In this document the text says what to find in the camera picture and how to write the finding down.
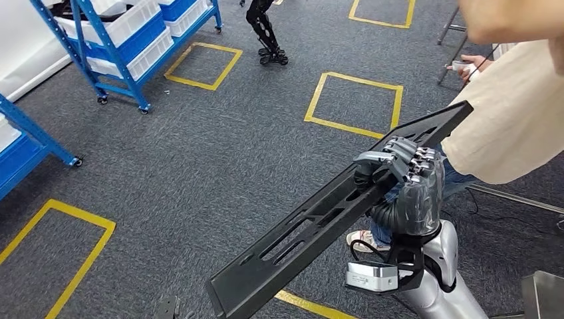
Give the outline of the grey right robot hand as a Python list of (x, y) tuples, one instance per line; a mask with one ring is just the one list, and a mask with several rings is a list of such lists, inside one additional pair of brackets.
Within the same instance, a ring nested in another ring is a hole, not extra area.
[(363, 152), (353, 162), (359, 191), (388, 172), (397, 179), (396, 197), (380, 199), (366, 212), (372, 221), (400, 235), (425, 236), (438, 229), (445, 180), (444, 157), (439, 151), (394, 136), (383, 150)]

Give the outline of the person's hand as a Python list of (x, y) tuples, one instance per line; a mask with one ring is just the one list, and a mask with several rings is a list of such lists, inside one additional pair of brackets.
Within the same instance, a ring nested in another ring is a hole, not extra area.
[(467, 83), (477, 78), (492, 63), (492, 60), (484, 56), (462, 54), (460, 60), (453, 60), (446, 69), (457, 72), (462, 80)]

